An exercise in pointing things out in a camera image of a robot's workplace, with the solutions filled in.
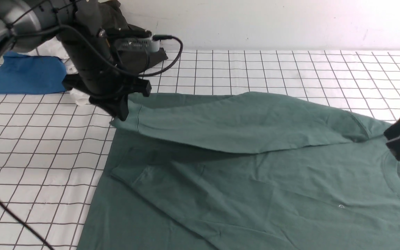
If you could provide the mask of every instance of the black grid line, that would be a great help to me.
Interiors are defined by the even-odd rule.
[[[308,55],[310,56],[310,60],[311,60],[313,69],[316,71],[316,65],[314,65],[313,59],[311,58],[311,54],[309,52],[308,52]],[[330,103],[328,102],[327,94],[325,93],[324,87],[322,86],[322,82],[320,81],[320,79],[319,79],[319,85],[320,85],[320,88],[318,87],[317,89],[322,89],[322,92],[324,93],[324,96],[325,96],[326,104],[328,106],[330,106]]]
[[[385,104],[387,105],[388,110],[389,110],[390,113],[392,114],[393,118],[396,120],[396,117],[395,117],[395,115],[393,114],[392,110],[390,109],[389,104],[385,101],[384,96],[382,95],[382,93],[381,93],[380,91],[379,91],[379,94],[381,95],[382,99],[384,100]]]
[[[170,56],[175,54],[175,52],[168,51],[168,55]],[[386,55],[388,55],[392,61],[386,62],[387,59],[383,57],[382,61],[385,60],[385,63],[372,62],[374,60],[379,62],[378,56]],[[347,56],[357,57],[357,59],[353,58],[354,61],[362,65],[363,68],[359,66],[358,68],[360,70],[351,70],[351,67],[357,66],[355,65],[356,63],[349,64],[346,60],[348,59]],[[322,63],[328,64],[328,67],[324,66],[322,68]],[[334,63],[343,63],[350,68],[347,69],[340,66],[334,68]],[[298,74],[293,74],[292,71],[288,71],[292,70],[294,64]],[[162,69],[164,65],[165,64],[162,63],[151,70],[157,70],[157,68]],[[302,67],[312,71],[310,72],[311,74],[302,74],[301,70],[304,70]],[[186,69],[190,69],[191,71],[194,69],[194,76],[181,73],[182,70]],[[211,70],[212,72],[210,75],[209,73],[198,75],[199,69]],[[179,63],[178,67],[174,68],[174,70],[177,70],[177,74],[173,73],[173,75],[168,74],[148,78],[151,84],[157,87],[157,91],[154,92],[181,92],[181,87],[183,87],[183,89],[186,87],[189,91],[191,91],[191,88],[194,88],[194,94],[221,94],[224,92],[220,92],[220,89],[227,92],[228,86],[226,84],[226,87],[224,87],[225,84],[218,84],[218,81],[228,79],[230,82],[229,91],[231,94],[235,94],[236,91],[247,92],[252,90],[282,92],[293,95],[294,92],[298,92],[298,97],[301,99],[308,101],[314,101],[316,99],[318,102],[325,102],[323,104],[327,106],[337,106],[339,105],[338,101],[345,100],[345,105],[348,105],[348,109],[346,110],[367,114],[369,116],[374,115],[372,110],[378,111],[379,114],[382,114],[381,110],[387,110],[382,112],[396,112],[396,109],[391,108],[387,100],[400,100],[400,87],[396,82],[390,79],[390,76],[400,76],[400,52],[236,52],[192,50],[184,52],[181,57],[181,63]],[[246,76],[235,75],[233,70],[241,70],[242,74],[246,72]],[[226,72],[229,73],[229,76],[218,77],[224,76]],[[245,84],[243,88],[241,88],[243,85],[233,84],[233,81],[238,81],[239,79],[240,81],[243,79],[247,81],[247,84]],[[375,82],[378,80],[389,81],[391,85],[384,84],[379,87]],[[310,91],[310,93],[315,94],[308,95],[308,89],[318,89],[319,91]],[[303,97],[301,90],[305,92],[305,97]],[[364,95],[364,91],[366,91],[366,93],[372,91],[376,93],[377,91],[375,90],[379,91],[380,95],[377,94],[370,97]],[[391,98],[385,98],[380,90],[388,90],[388,92],[393,93],[393,95],[390,95]],[[349,98],[345,94],[345,91],[350,94]],[[352,102],[365,102],[366,106],[354,108],[351,106],[350,102],[348,102],[348,99]],[[386,101],[387,105],[377,107],[370,106],[369,102],[366,101],[367,99],[370,99],[370,101],[383,100]],[[72,101],[67,93],[39,95],[36,97],[31,95],[19,95],[17,97],[12,95],[0,95],[0,118],[2,118],[0,122],[0,139],[4,139],[3,142],[7,144],[15,144],[9,152],[5,152],[0,146],[0,190],[2,190],[1,195],[5,197],[4,202],[9,204],[9,206],[30,207],[32,210],[27,212],[24,216],[27,216],[29,224],[43,226],[43,234],[45,236],[48,236],[51,234],[52,230],[57,228],[69,230],[68,238],[63,239],[61,242],[55,242],[57,244],[56,247],[69,250],[75,249],[78,243],[75,241],[78,239],[78,234],[81,231],[81,227],[84,225],[84,221],[81,219],[84,216],[84,212],[87,212],[86,208],[90,206],[90,196],[97,186],[97,178],[100,176],[103,169],[103,164],[108,154],[108,147],[111,145],[113,132],[115,131],[115,128],[111,127],[108,123],[111,120],[109,115],[102,110],[86,109],[84,107],[76,108],[76,106],[71,103]],[[16,106],[14,109],[16,112],[10,114],[8,110],[9,108],[13,109],[13,106]],[[397,117],[394,112],[392,112],[393,116],[385,117],[384,121],[395,122]],[[31,120],[35,119],[49,120],[45,124],[41,122],[31,122]],[[6,130],[17,131],[17,134],[22,136],[22,138],[16,139],[16,136],[6,136]],[[27,132],[33,133],[33,131],[38,131],[39,134],[32,135],[31,138],[29,137],[30,134],[24,134]],[[57,132],[59,134],[57,138],[53,136],[51,137],[53,139],[51,139],[46,136],[46,133],[50,131]],[[78,136],[68,136],[69,132],[78,133]],[[31,150],[26,149],[19,152],[18,150],[14,150],[20,143],[32,144],[34,147]],[[68,149],[71,145],[78,146],[72,151],[66,151],[65,149]],[[84,158],[90,158],[93,162],[87,164]],[[41,166],[36,165],[39,160],[43,160]],[[14,181],[7,181],[7,173],[16,173]],[[81,174],[81,177],[75,178],[75,173]],[[26,180],[27,177],[31,176],[37,176],[40,180]],[[51,177],[60,177],[62,180],[51,181]],[[32,190],[32,196],[30,198],[27,197],[27,194],[20,196],[17,190]],[[44,194],[52,194],[54,198],[42,198]],[[51,217],[48,220],[44,220],[47,221],[46,223],[42,220],[35,219],[36,215],[34,209],[36,206],[49,207],[48,211],[50,211]],[[60,206],[75,208],[75,210],[73,210],[73,212],[75,212],[74,217],[69,221],[60,217],[61,214],[59,213],[62,212],[62,207],[60,208]],[[0,225],[14,226],[16,223],[7,220],[6,216],[4,212],[0,214]],[[26,233],[27,231],[22,229],[17,235],[16,240],[13,240],[13,242],[9,244],[1,240],[0,246],[9,246],[13,249],[17,246],[41,246],[38,240],[33,239],[30,244],[26,244],[26,240],[30,240],[30,238],[26,237]]]
[[[267,92],[267,93],[269,93],[269,89],[268,89],[268,82],[266,81],[265,66],[263,65],[262,51],[260,51],[260,61],[262,62],[262,70],[263,70],[263,75],[265,76],[266,92]]]
[[[13,153],[13,150],[14,150],[14,149],[16,148],[16,146],[18,145],[18,142],[19,142],[19,140],[16,142],[15,146],[14,146],[13,149],[11,150],[10,155]],[[6,161],[6,163],[3,165],[3,167],[7,164],[9,158],[10,158],[10,156],[7,158],[7,161]],[[13,199],[13,196],[15,195],[15,193],[16,193],[18,187],[19,187],[19,184],[21,183],[21,180],[22,180],[23,177],[24,177],[25,171],[26,171],[26,169],[23,169],[23,173],[21,174],[21,177],[20,177],[19,180],[18,180],[18,185],[15,186],[15,190],[13,191],[12,195],[10,196],[10,199],[9,199],[8,203],[10,203],[10,201]],[[5,212],[4,212],[4,213],[1,215],[1,217],[0,217],[0,224],[1,224],[1,219],[3,218],[4,214],[5,214]]]

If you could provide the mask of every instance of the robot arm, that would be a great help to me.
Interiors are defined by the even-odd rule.
[[[0,0],[0,49],[10,37],[16,40],[9,49],[29,52],[57,36],[82,78],[72,87],[89,94],[89,101],[111,116],[125,120],[127,96],[133,92],[149,96],[151,84],[140,78],[146,75],[125,71],[116,48],[154,52],[160,48],[159,40],[181,41],[173,36],[152,36],[149,31],[105,31],[101,24],[97,0]]]

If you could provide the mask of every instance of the green t-shirt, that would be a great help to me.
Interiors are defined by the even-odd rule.
[[[389,124],[253,92],[133,95],[129,110],[79,250],[400,249]]]

